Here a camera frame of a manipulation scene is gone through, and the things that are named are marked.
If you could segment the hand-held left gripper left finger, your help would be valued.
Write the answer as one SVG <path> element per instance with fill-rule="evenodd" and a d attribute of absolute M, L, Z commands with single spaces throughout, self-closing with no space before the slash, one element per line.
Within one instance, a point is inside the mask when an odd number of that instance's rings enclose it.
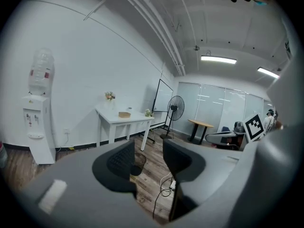
<path fill-rule="evenodd" d="M 94 177 L 107 189 L 137 195 L 136 185 L 130 181 L 131 168 L 135 160 L 134 141 L 127 141 L 103 153 L 92 165 Z"/>

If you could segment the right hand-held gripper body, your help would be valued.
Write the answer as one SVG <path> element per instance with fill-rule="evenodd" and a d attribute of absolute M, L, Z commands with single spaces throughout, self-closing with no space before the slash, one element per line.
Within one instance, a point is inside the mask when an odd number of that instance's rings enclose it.
<path fill-rule="evenodd" d="M 252 141 L 264 134 L 264 127 L 258 114 L 254 114 L 242 122 L 235 122 L 232 131 L 208 134 L 205 139 L 218 149 L 243 150 Z"/>

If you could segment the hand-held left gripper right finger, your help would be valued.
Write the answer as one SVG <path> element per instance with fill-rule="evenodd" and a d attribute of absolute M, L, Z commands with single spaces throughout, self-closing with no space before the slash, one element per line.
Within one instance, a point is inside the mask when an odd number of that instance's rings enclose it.
<path fill-rule="evenodd" d="M 198 205 L 181 190 L 181 183 L 194 181 L 205 169 L 204 158 L 181 146 L 172 139 L 163 140 L 163 159 L 173 175 L 175 184 L 174 198 L 169 221 L 180 218 Z"/>

